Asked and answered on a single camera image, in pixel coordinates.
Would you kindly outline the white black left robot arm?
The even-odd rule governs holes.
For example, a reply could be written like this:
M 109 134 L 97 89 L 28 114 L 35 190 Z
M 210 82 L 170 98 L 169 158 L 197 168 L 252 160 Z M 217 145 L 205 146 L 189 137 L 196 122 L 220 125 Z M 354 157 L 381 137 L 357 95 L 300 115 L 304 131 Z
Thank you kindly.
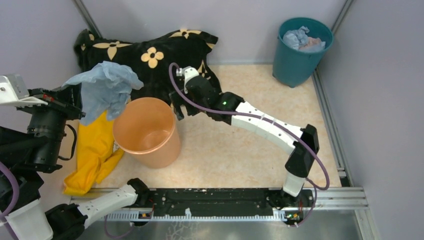
M 81 204 L 41 206 L 40 173 L 61 168 L 60 148 L 69 121 L 79 120 L 81 87 L 35 88 L 2 96 L 3 105 L 29 113 L 26 132 L 0 129 L 0 221 L 18 240 L 75 240 L 94 222 L 124 207 L 150 203 L 149 188 L 138 178 L 121 188 Z

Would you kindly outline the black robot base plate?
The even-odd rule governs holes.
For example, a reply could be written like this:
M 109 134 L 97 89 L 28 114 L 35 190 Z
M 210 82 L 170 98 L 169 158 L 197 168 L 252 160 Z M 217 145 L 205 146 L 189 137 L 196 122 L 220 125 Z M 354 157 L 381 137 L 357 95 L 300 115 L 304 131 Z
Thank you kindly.
M 284 208 L 303 211 L 313 201 L 308 189 L 293 197 L 279 188 L 157 188 L 132 207 L 155 217 L 270 217 Z

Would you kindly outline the orange plastic bin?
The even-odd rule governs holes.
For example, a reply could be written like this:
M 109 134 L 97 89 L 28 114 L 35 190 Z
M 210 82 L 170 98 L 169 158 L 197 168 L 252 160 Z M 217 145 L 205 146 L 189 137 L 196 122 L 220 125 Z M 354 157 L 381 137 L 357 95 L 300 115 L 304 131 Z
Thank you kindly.
M 171 165 L 181 153 L 175 114 L 158 98 L 130 101 L 114 120 L 112 133 L 121 149 L 151 169 Z

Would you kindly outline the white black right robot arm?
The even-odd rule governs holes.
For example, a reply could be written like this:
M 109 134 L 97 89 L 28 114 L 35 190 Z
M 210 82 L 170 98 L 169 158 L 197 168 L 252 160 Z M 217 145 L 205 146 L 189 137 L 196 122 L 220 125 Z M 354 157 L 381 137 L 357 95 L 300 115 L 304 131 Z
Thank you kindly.
M 204 113 L 216 122 L 250 131 L 283 149 L 288 160 L 281 199 L 287 206 L 295 206 L 301 200 L 301 190 L 320 150 L 318 131 L 313 125 L 299 127 L 278 120 L 235 93 L 219 91 L 198 74 L 183 74 L 183 88 L 178 87 L 172 74 L 169 78 L 174 88 L 170 97 L 179 120 L 184 118 L 181 107 L 185 106 L 189 116 Z

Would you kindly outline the teal plastic bin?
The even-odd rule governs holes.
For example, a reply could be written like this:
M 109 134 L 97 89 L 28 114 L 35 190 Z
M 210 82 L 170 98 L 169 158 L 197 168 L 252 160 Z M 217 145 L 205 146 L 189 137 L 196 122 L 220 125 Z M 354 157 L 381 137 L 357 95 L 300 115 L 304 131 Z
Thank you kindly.
M 320 38 L 326 42 L 324 50 L 306 53 L 294 50 L 283 42 L 283 35 L 290 30 L 298 30 L 305 26 L 307 34 L 312 38 Z M 272 64 L 272 76 L 282 84 L 295 88 L 303 84 L 314 72 L 325 53 L 334 42 L 334 34 L 324 23 L 308 17 L 295 17 L 283 22 L 277 35 L 278 43 Z

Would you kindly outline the light blue trash bag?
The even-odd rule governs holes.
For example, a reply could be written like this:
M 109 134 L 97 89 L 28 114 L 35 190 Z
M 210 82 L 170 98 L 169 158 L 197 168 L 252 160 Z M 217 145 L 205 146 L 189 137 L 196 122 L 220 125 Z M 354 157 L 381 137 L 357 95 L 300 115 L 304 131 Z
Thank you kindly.
M 80 85 L 82 111 L 80 119 L 84 126 L 92 124 L 103 113 L 106 119 L 113 121 L 119 117 L 131 98 L 132 90 L 140 90 L 144 83 L 127 65 L 103 61 L 91 70 L 71 77 L 63 86 Z

